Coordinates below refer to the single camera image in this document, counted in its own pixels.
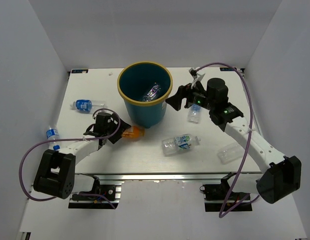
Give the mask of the orange juice bottle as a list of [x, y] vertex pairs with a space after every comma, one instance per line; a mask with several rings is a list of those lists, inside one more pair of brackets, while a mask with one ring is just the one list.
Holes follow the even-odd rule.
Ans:
[[137, 138], [143, 137], [144, 134], [145, 134], [145, 130], [143, 128], [134, 125], [128, 129], [126, 129], [122, 133], [122, 137], [123, 138], [129, 138], [129, 139], [137, 139]]

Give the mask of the Aquafina clear water bottle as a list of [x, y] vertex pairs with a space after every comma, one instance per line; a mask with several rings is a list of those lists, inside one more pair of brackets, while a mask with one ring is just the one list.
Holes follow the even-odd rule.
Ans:
[[201, 106], [193, 104], [189, 108], [187, 120], [191, 123], [198, 124], [201, 119]]

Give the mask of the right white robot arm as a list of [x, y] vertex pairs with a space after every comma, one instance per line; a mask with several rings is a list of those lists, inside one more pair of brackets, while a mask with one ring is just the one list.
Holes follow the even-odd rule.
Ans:
[[258, 179], [249, 179], [241, 173], [229, 178], [220, 187], [224, 198], [230, 200], [239, 192], [249, 193], [252, 187], [263, 200], [273, 204], [300, 188], [301, 161], [276, 150], [252, 129], [243, 113], [229, 102], [224, 80], [211, 78], [207, 88], [200, 82], [195, 86], [181, 85], [166, 103], [179, 111], [183, 99], [186, 108], [196, 104], [207, 109], [212, 122], [245, 149], [244, 154], [250, 155], [262, 173]]

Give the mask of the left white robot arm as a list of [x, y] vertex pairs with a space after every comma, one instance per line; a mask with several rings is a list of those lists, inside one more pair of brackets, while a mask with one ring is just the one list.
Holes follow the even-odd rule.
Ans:
[[83, 138], [59, 150], [43, 153], [33, 188], [35, 191], [66, 199], [75, 185], [75, 166], [108, 141], [115, 144], [125, 130], [131, 127], [114, 113], [100, 112], [95, 123], [87, 127]]

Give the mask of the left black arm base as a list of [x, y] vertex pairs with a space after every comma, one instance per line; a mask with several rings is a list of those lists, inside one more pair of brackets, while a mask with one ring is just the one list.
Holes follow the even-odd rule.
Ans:
[[121, 198], [122, 183], [120, 181], [101, 180], [100, 183], [95, 183], [93, 190], [89, 192], [72, 193], [68, 208], [114, 210], [117, 208]]

